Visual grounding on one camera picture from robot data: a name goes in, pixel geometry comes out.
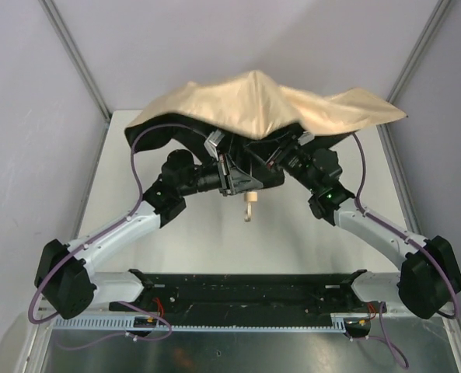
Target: table surface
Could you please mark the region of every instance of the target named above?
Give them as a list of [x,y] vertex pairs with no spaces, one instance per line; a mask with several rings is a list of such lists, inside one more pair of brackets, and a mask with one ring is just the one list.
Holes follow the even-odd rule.
[[[139,111],[116,111],[110,123],[80,235],[122,215],[138,192],[129,162],[124,128]],[[372,209],[405,226],[382,144],[375,127],[359,133],[367,157],[362,196]],[[166,156],[182,145],[141,152],[135,157],[144,190],[159,175]],[[361,160],[353,139],[338,151],[341,182],[353,191],[361,179]],[[253,221],[243,220],[242,195],[222,197],[218,191],[187,197],[187,209],[163,229],[139,239],[99,270],[131,268],[165,273],[320,274],[350,273],[366,268],[392,272],[395,266],[349,232],[316,220],[308,206],[309,191],[290,177],[281,187],[259,192]]]

